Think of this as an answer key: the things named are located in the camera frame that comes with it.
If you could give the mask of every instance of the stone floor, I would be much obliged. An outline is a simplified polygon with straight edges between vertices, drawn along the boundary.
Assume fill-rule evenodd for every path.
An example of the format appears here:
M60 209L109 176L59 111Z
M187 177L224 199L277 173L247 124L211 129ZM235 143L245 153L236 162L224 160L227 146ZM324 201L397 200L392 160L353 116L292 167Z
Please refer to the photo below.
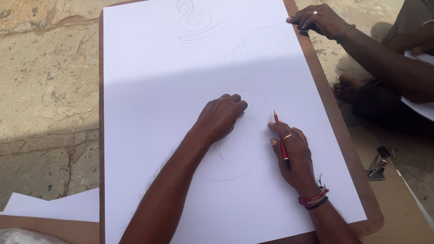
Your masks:
M98 16L122 0L0 0L0 211L12 192L45 200L99 185ZM403 0L296 0L327 3L381 40ZM345 73L369 78L334 41L310 33L330 85ZM434 217L434 142L354 118L393 148L395 166Z

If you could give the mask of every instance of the foot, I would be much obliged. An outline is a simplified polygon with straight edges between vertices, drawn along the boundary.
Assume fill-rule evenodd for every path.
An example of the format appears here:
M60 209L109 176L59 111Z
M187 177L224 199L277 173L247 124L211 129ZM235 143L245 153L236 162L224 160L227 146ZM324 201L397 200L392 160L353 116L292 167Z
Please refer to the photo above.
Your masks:
M336 98L344 100L345 102L353 103L355 92L364 85L364 83L348 75L341 75L339 77L339 82L340 83L333 86Z

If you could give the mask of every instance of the cardboard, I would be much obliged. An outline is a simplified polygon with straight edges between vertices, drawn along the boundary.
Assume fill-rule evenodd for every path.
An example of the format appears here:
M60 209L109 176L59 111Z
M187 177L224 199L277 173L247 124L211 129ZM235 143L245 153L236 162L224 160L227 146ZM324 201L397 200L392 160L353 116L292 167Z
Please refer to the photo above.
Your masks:
M374 134L356 126L348 128L363 166L368 169L382 146ZM392 159L384 171L386 180L370 181L384 216L384 226L362 238L364 244L432 244L434 231L399 176Z
M0 229L21 228L54 236L70 244L98 244L99 223L0 215Z

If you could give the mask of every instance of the red thread bracelet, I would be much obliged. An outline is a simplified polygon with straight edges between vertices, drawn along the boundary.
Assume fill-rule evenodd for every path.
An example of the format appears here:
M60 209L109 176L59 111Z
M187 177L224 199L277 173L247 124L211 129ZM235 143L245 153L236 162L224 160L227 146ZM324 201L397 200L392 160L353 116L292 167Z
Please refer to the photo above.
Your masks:
M320 193L315 195L312 198L301 198L299 197L299 203L303 206L308 206L317 202L320 202L324 197L326 197L326 193L329 192L328 189L320 186L319 189L321 190Z

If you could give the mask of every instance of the ring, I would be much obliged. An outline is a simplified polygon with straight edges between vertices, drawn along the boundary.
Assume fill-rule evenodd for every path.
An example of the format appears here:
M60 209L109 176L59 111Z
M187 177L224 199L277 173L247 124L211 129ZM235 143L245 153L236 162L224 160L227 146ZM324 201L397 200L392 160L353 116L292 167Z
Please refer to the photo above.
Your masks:
M282 141L284 141L284 140L285 140L286 138L288 138L288 137L295 138L295 137L290 133L289 135L285 136L285 137L282 139Z

